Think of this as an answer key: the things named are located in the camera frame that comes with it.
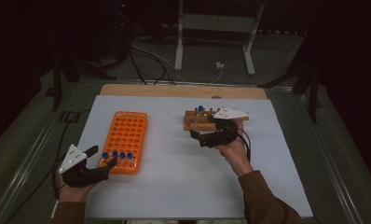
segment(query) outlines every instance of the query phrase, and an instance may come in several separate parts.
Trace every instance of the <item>orange test tube rack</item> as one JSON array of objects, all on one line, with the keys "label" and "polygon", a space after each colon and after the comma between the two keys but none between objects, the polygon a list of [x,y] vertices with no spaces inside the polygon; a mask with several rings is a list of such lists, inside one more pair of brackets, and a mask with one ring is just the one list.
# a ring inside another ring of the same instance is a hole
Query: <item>orange test tube rack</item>
[{"label": "orange test tube rack", "polygon": [[99,166],[106,166],[116,151],[121,157],[117,157],[117,165],[110,170],[110,174],[136,175],[140,168],[147,121],[144,112],[117,111],[103,148],[103,153],[107,152],[109,158],[101,156]]}]

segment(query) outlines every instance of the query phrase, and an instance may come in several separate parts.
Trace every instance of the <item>brown sleeve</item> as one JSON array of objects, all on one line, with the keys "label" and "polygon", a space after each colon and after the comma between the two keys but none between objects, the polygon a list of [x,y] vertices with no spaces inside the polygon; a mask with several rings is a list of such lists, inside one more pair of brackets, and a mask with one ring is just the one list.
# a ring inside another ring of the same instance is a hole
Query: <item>brown sleeve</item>
[{"label": "brown sleeve", "polygon": [[54,224],[84,223],[85,203],[58,203],[54,215]]},{"label": "brown sleeve", "polygon": [[259,171],[239,177],[248,206],[250,221],[260,223],[301,223],[301,217],[285,202],[277,199]]}]

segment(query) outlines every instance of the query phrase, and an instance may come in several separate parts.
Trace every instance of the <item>person's left hand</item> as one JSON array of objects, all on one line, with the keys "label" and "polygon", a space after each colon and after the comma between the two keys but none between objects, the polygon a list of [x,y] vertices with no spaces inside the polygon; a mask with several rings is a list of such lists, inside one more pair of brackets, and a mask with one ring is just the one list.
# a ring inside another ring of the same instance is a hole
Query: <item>person's left hand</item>
[{"label": "person's left hand", "polygon": [[[63,186],[62,175],[58,172],[60,179],[60,186]],[[83,188],[72,188],[69,185],[64,186],[59,190],[59,202],[60,203],[84,203],[87,200],[89,192],[95,187],[96,184],[91,184]]]}]

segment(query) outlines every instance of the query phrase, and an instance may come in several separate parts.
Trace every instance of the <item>white board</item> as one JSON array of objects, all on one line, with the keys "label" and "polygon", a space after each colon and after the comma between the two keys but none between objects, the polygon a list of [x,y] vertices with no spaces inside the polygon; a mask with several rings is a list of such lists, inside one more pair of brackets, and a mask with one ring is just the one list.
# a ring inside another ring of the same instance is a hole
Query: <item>white board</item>
[{"label": "white board", "polygon": [[[250,114],[244,131],[252,141],[252,165],[272,192],[302,217],[312,217],[293,159],[270,100],[97,96],[78,148],[102,151],[117,111],[148,115],[138,175],[110,175],[90,193],[86,217],[128,219],[243,218],[242,191],[227,161],[200,147],[183,130],[184,113],[230,107]],[[101,154],[89,158],[96,168]]]}]

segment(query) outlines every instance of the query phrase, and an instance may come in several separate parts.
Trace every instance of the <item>hand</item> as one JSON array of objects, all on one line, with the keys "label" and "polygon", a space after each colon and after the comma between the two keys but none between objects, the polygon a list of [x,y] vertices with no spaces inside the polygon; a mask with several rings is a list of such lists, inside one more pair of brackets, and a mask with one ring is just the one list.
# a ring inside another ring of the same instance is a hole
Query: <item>hand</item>
[{"label": "hand", "polygon": [[59,202],[60,203],[84,203],[87,200],[89,192],[97,185],[92,184],[83,188],[72,188],[69,185],[64,184],[62,175],[58,173],[60,179],[60,186],[63,186],[59,189]]},{"label": "hand", "polygon": [[[243,130],[243,121],[235,119],[235,123],[239,129],[238,133],[243,134],[241,131]],[[215,148],[226,158],[237,176],[245,175],[253,171],[253,167],[247,159],[244,143],[239,137],[226,146],[217,146]]]}]

